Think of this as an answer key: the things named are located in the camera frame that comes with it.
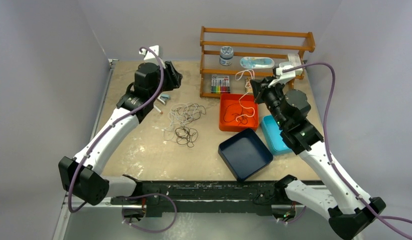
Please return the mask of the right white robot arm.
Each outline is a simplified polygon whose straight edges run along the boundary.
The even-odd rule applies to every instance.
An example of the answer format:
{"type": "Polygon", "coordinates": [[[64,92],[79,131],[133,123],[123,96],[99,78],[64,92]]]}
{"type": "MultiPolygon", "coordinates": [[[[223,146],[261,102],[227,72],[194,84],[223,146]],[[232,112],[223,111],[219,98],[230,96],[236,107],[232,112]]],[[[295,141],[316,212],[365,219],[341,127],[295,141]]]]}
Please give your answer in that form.
{"type": "Polygon", "coordinates": [[[307,119],[311,110],[307,95],[297,89],[284,93],[283,84],[269,87],[269,82],[268,77],[250,81],[255,103],[266,105],[283,142],[314,170],[330,192],[324,194],[288,175],[274,191],[276,200],[305,205],[325,218],[340,238],[353,239],[385,209],[385,202],[364,191],[326,151],[322,134],[307,119]]]}

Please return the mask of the dark blue plastic bin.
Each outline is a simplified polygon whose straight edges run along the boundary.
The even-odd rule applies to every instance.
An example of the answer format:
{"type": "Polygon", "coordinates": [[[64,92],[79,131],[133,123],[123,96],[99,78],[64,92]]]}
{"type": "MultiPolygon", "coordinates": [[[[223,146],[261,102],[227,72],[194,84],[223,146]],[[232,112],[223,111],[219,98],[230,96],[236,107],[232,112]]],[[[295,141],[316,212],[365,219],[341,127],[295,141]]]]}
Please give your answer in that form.
{"type": "Polygon", "coordinates": [[[273,161],[273,154],[250,128],[220,143],[218,154],[238,182],[244,182],[273,161]]]}

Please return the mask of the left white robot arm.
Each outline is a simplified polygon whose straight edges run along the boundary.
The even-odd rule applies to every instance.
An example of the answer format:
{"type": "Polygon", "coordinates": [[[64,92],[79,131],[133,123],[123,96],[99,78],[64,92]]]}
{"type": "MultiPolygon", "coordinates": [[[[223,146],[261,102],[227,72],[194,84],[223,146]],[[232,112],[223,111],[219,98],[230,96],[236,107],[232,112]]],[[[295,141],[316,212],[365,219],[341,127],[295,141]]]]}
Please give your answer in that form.
{"type": "Polygon", "coordinates": [[[182,78],[171,61],[165,61],[163,69],[151,62],[138,66],[134,81],[101,130],[73,158],[65,156],[60,160],[60,177],[69,204],[73,196],[93,206],[108,197],[123,197],[132,205],[142,200],[143,191],[136,187],[135,178],[102,176],[102,172],[120,143],[154,108],[157,96],[179,88],[182,78]]]}

